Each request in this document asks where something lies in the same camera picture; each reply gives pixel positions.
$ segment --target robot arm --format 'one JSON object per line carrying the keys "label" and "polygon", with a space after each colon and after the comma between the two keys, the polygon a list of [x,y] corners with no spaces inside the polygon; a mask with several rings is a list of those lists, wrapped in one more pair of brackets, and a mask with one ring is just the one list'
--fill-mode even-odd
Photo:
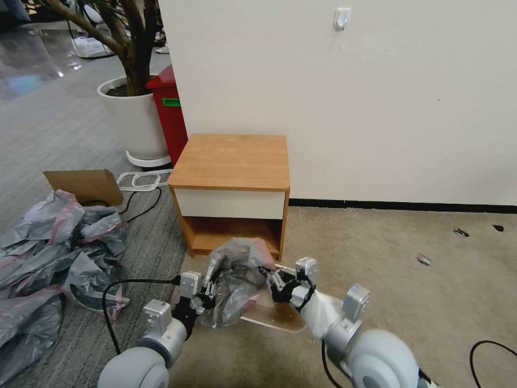
{"label": "robot arm", "polygon": [[184,272],[176,279],[179,302],[171,305],[156,299],[143,308],[146,331],[135,348],[114,357],[101,372],[98,388],[163,388],[169,385],[169,371],[178,359],[183,343],[192,334],[195,319],[215,305],[214,284],[201,287],[202,276]]}
{"label": "robot arm", "polygon": [[[322,341],[323,349],[326,347],[330,361],[354,386],[437,387],[418,368],[406,344],[395,335],[383,330],[358,334],[369,299],[366,288],[352,286],[342,301],[320,293],[316,290],[317,262],[311,258],[298,260],[294,271],[287,268],[274,272],[262,270],[273,300],[288,302],[301,314],[313,336]],[[124,351],[104,367],[98,388],[168,386],[168,369],[190,337],[196,317],[205,308],[215,305],[214,284],[208,282],[207,287],[202,287],[200,273],[185,272],[177,277],[176,284],[180,299],[174,310],[171,311],[170,304],[157,300],[144,307],[146,332],[139,346]]]}
{"label": "robot arm", "polygon": [[359,334],[369,291],[353,285],[341,301],[316,290],[315,259],[296,262],[295,272],[280,269],[268,275],[275,302],[297,310],[313,336],[326,347],[329,360],[358,388],[437,387],[418,367],[402,340],[384,330]]}

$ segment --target nightstand drawer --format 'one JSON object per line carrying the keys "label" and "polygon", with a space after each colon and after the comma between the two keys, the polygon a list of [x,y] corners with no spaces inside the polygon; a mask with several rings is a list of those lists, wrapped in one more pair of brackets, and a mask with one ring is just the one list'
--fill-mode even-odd
{"label": "nightstand drawer", "polygon": [[282,219],[284,191],[174,189],[182,216]]}

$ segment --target beige carpet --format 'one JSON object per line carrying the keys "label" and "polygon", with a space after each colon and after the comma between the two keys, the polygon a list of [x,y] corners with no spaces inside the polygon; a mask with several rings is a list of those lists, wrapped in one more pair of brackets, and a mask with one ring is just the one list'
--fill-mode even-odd
{"label": "beige carpet", "polygon": [[[497,232],[492,224],[505,227]],[[460,227],[470,234],[460,238]],[[517,215],[290,207],[283,264],[318,259],[318,289],[342,297],[371,291],[366,328],[401,337],[421,368],[445,387],[473,387],[469,350],[492,339],[517,349]],[[418,252],[432,260],[425,267]],[[204,271],[187,257],[183,270]],[[492,346],[476,352],[484,388],[517,386],[517,358]],[[333,368],[337,380],[351,386]],[[170,387],[331,387],[320,344],[247,322],[197,325]]]}

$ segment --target cardboard flap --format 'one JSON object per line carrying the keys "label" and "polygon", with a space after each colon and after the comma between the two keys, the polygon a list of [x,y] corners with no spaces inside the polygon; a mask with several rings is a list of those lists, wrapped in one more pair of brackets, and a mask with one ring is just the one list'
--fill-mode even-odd
{"label": "cardboard flap", "polygon": [[109,170],[44,171],[43,175],[54,190],[75,194],[81,205],[99,200],[113,206],[123,201],[117,181]]}

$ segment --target shiny floor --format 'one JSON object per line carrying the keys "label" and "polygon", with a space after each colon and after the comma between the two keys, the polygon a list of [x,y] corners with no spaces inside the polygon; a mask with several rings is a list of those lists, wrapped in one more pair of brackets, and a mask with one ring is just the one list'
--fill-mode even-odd
{"label": "shiny floor", "polygon": [[0,105],[77,71],[88,60],[73,51],[68,30],[52,23],[0,33]]}

